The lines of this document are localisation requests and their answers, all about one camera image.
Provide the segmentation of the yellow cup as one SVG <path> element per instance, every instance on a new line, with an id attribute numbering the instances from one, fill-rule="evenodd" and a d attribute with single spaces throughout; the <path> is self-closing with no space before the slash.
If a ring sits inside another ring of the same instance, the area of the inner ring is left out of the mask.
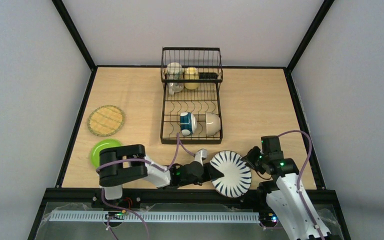
<path id="1" fill-rule="evenodd" d="M 184 83 L 184 87 L 188 90 L 195 90 L 199 87 L 198 82 L 193 82 L 194 80 L 199 80 L 199 72 L 195 67 L 188 67 L 183 72 L 184 80 L 187 82 Z"/>

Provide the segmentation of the blue striped white plate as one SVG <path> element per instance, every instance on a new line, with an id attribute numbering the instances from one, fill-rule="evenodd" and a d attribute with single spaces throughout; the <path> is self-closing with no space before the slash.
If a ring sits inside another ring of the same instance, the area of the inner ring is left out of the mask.
<path id="1" fill-rule="evenodd" d="M 239 198 L 250 189 L 252 173 L 250 167 L 242 161 L 242 156 L 231 150 L 216 153 L 210 165 L 223 174 L 212 180 L 215 190 L 224 197 Z"/>

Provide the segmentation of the beige patterned mug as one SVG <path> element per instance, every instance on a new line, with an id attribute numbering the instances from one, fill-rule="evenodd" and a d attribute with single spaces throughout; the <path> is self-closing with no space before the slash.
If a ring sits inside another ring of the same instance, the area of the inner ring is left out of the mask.
<path id="1" fill-rule="evenodd" d="M 184 76 L 183 66 L 178 62 L 171 62 L 166 67 L 166 77 L 167 80 L 174 80 L 174 82 L 168 83 L 168 93 L 174 95 L 179 93 L 184 89 L 184 83 L 178 82 L 182 80 Z"/>

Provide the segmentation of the woven bamboo coaster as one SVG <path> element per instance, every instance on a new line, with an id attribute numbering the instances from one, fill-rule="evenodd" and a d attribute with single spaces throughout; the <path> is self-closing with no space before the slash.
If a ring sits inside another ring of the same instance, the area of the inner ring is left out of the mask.
<path id="1" fill-rule="evenodd" d="M 87 118 L 87 128 L 95 136 L 109 137 L 116 134 L 126 120 L 124 111 L 116 105 L 102 105 Z"/>

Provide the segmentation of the green plate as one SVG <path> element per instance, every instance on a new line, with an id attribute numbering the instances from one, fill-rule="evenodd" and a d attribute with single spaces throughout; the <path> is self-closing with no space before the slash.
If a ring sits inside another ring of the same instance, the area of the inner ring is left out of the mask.
<path id="1" fill-rule="evenodd" d="M 123 144 L 113 138 L 107 138 L 96 143 L 89 153 L 89 160 L 93 167 L 96 169 L 100 166 L 100 152 L 108 148 L 121 147 Z"/>

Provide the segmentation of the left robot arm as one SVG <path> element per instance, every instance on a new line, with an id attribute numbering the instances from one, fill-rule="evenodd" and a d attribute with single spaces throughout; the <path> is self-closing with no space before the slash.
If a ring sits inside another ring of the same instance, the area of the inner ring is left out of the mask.
<path id="1" fill-rule="evenodd" d="M 192 162 L 178 164 L 173 160 L 169 165 L 153 161 L 142 144 L 110 147 L 100 151 L 99 186 L 106 200 L 119 200 L 123 197 L 123 184 L 143 179 L 158 189 L 178 189 L 188 185 L 201 186 L 205 182 L 218 180 L 225 175 L 212 166 L 207 159 L 208 151 L 200 149 L 196 153 L 187 151 Z"/>

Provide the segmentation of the black wire dish rack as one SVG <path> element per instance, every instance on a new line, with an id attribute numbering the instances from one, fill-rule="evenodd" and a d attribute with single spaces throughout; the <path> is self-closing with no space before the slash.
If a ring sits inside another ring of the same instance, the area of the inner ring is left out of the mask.
<path id="1" fill-rule="evenodd" d="M 177 62 L 186 68 L 197 68 L 199 87 L 184 89 L 174 95 L 169 94 L 167 65 Z M 163 86 L 163 104 L 160 124 L 162 144 L 174 145 L 177 138 L 184 144 L 217 145 L 222 142 L 223 130 L 213 136 L 206 136 L 206 113 L 217 114 L 222 119 L 220 87 L 224 79 L 221 50 L 218 47 L 169 47 L 161 50 L 160 79 Z M 180 113 L 191 112 L 197 121 L 193 135 L 183 136 L 180 127 Z"/>

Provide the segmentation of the white ceramic bowl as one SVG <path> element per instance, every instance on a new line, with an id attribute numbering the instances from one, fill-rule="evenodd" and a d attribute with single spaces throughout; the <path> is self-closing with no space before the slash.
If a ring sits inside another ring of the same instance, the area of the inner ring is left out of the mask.
<path id="1" fill-rule="evenodd" d="M 221 130 L 221 120 L 220 117 L 211 112 L 205 113 L 205 131 L 206 136 L 214 136 Z"/>

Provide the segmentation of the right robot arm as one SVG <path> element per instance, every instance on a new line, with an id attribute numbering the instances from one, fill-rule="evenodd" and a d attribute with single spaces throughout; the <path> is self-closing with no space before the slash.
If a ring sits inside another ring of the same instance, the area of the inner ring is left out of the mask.
<path id="1" fill-rule="evenodd" d="M 317 213 L 292 158 L 286 158 L 280 138 L 261 137 L 261 147 L 253 147 L 242 160 L 257 173 L 267 173 L 271 180 L 256 189 L 260 202 L 270 207 L 291 240 L 339 240 Z"/>

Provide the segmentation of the small blue rimmed bowl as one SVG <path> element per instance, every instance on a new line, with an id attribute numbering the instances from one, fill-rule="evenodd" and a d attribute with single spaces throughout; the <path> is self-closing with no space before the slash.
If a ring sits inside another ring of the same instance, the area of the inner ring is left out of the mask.
<path id="1" fill-rule="evenodd" d="M 197 120 L 191 112 L 181 112 L 179 118 L 180 130 L 183 136 L 191 136 L 197 129 Z"/>

